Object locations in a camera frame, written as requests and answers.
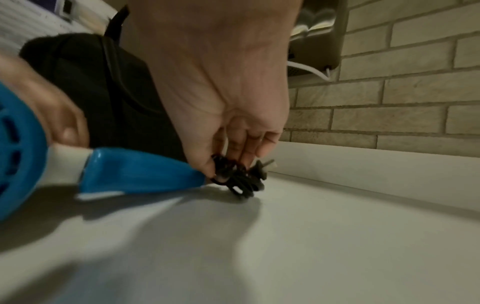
person's left hand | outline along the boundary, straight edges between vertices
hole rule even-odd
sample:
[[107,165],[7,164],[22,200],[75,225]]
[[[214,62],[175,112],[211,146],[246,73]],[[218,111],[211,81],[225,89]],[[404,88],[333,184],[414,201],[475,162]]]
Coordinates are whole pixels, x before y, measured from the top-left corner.
[[49,144],[89,146],[89,130],[82,110],[27,62],[0,54],[0,81],[35,113]]

fingernail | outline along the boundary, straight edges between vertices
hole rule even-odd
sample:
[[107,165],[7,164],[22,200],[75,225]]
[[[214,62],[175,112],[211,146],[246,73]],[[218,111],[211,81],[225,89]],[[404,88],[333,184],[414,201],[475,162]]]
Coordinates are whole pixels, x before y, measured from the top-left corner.
[[74,128],[66,128],[62,134],[62,143],[69,146],[77,146],[80,142],[79,135]]

beige brick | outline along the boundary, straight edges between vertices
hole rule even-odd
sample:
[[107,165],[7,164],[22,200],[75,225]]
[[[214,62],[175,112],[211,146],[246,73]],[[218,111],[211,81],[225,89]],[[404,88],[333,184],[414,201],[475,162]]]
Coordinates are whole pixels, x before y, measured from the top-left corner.
[[370,0],[348,0],[348,7],[355,7],[360,4],[364,4],[365,2],[370,1]]
[[382,0],[350,11],[347,31],[455,5],[457,0]]
[[331,110],[290,110],[286,129],[326,129]]
[[[335,81],[338,78],[338,76],[339,76],[338,68],[331,71],[330,78],[333,79],[333,81]],[[327,82],[315,74],[292,76],[288,78],[289,88],[297,88],[302,86],[314,86],[314,85],[319,85],[324,83],[327,83]]]
[[452,42],[345,58],[340,80],[385,77],[446,69]]
[[341,54],[352,55],[387,48],[388,27],[373,28],[352,34],[346,34]]
[[455,67],[480,66],[480,37],[460,39],[456,48]]
[[450,107],[446,120],[446,132],[449,134],[480,134],[480,105]]
[[291,136],[291,141],[296,143],[374,149],[377,137],[375,135],[363,134],[294,131]]
[[479,16],[480,3],[476,3],[397,23],[393,27],[391,46],[403,46],[480,31]]
[[280,136],[280,141],[290,141],[290,131],[284,131]]
[[380,135],[377,149],[480,157],[480,139]]
[[297,91],[298,89],[289,89],[288,90],[288,99],[290,99],[290,107],[293,108],[295,106],[295,102],[297,101]]
[[384,104],[480,100],[480,71],[390,79]]
[[332,107],[380,103],[381,81],[334,84],[298,90],[297,107]]
[[440,132],[440,107],[335,109],[332,130]]

blue plastic housing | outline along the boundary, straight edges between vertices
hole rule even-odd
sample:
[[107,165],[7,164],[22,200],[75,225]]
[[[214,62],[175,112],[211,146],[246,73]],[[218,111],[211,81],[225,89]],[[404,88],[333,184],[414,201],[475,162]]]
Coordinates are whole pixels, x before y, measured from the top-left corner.
[[83,171],[81,193],[158,193],[200,187],[205,175],[187,163],[121,148],[93,151]]
[[35,114],[0,83],[0,220],[33,192],[47,152],[45,132]]

black strap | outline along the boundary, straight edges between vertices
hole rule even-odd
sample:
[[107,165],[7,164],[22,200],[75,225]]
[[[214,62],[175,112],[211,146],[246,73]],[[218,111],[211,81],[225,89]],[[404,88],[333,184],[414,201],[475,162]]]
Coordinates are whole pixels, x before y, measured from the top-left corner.
[[122,33],[122,25],[125,22],[125,19],[130,15],[130,10],[128,6],[124,6],[117,14],[113,17],[112,20],[108,23],[108,26],[105,30],[105,37],[109,37],[116,44],[120,42],[120,34]]

